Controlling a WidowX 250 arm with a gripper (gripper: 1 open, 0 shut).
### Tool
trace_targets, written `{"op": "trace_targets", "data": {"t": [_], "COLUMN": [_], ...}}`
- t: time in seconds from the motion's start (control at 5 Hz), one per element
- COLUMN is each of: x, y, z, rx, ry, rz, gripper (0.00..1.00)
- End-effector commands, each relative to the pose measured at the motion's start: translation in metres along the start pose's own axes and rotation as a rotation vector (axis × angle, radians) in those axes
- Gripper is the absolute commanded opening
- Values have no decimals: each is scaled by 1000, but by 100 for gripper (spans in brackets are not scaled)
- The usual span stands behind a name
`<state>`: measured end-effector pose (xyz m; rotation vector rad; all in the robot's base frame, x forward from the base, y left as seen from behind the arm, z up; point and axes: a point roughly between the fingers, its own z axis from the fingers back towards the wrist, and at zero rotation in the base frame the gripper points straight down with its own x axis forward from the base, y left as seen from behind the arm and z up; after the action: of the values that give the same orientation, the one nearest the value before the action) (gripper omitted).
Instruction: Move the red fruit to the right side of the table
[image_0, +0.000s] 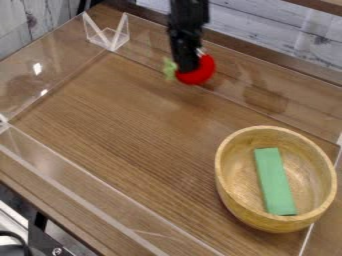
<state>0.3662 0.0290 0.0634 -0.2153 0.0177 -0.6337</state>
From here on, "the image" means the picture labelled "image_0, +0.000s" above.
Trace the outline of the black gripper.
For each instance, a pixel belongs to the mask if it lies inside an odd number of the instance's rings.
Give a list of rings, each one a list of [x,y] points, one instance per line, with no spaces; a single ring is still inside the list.
[[[208,0],[169,0],[168,34],[173,62],[180,73],[199,67],[203,26],[209,21]]]

